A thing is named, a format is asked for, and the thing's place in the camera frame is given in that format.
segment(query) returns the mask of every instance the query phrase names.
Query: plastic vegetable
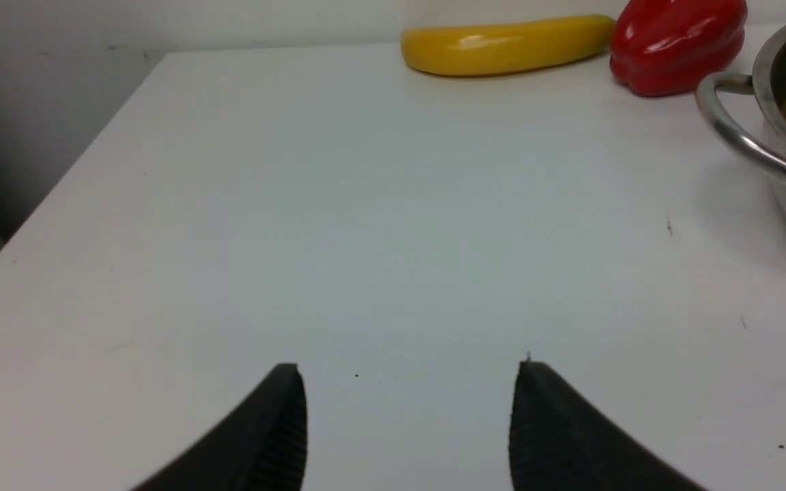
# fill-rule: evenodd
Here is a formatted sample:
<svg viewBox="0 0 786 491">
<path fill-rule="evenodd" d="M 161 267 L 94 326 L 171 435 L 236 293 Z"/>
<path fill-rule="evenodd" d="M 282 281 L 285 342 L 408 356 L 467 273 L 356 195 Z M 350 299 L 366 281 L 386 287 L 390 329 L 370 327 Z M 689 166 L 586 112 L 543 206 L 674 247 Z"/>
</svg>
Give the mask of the plastic vegetable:
<svg viewBox="0 0 786 491">
<path fill-rule="evenodd" d="M 403 31 L 405 64 L 447 76 L 510 74 L 562 65 L 601 53 L 614 19 L 569 16 L 506 25 Z"/>
<path fill-rule="evenodd" d="M 695 89 L 742 50 L 745 0 L 630 0 L 611 38 L 611 73 L 658 97 Z"/>
</svg>

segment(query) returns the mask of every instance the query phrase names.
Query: bell pepper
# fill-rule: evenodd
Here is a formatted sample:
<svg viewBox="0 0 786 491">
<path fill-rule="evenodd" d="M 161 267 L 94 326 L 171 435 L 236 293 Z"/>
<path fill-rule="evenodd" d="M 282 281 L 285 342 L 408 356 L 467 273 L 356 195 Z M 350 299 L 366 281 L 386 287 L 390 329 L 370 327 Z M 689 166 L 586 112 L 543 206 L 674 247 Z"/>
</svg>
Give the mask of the bell pepper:
<svg viewBox="0 0 786 491">
<path fill-rule="evenodd" d="M 630 0 L 611 37 L 611 73 L 643 97 L 684 93 L 745 42 L 745 0 Z"/>
</svg>

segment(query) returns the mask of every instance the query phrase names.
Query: metal handle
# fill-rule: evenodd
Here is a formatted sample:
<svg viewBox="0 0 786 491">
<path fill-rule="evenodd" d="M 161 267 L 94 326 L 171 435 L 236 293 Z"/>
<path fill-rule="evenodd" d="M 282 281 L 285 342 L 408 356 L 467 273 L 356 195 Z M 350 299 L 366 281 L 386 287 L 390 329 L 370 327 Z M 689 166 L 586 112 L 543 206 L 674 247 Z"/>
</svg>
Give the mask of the metal handle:
<svg viewBox="0 0 786 491">
<path fill-rule="evenodd" d="M 786 159 L 767 149 L 733 120 L 718 99 L 718 91 L 754 95 L 751 75 L 717 72 L 708 75 L 696 88 L 696 105 L 705 122 L 731 149 L 771 176 L 786 179 Z"/>
</svg>

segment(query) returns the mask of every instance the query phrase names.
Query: pot rim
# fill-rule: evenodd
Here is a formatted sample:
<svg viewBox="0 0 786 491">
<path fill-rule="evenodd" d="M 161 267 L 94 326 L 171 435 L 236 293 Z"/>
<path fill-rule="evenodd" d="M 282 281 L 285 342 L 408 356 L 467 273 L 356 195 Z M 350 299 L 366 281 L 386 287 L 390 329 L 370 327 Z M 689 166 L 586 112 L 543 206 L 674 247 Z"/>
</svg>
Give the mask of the pot rim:
<svg viewBox="0 0 786 491">
<path fill-rule="evenodd" d="M 757 105 L 772 129 L 786 144 L 786 119 L 772 92 L 772 68 L 778 53 L 786 45 L 786 25 L 776 31 L 760 48 L 751 68 Z"/>
</svg>

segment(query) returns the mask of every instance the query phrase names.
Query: ridged rubber pad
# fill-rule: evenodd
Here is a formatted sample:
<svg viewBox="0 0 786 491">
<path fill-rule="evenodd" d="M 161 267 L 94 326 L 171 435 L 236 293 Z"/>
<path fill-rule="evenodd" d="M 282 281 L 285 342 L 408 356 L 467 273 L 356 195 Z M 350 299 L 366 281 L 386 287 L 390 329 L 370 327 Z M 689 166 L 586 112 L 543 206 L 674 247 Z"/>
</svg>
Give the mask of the ridged rubber pad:
<svg viewBox="0 0 786 491">
<path fill-rule="evenodd" d="M 308 408 L 294 364 L 276 366 L 229 416 L 136 491 L 298 491 Z"/>
<path fill-rule="evenodd" d="M 537 361 L 521 363 L 514 386 L 508 462 L 514 491 L 702 489 Z"/>
</svg>

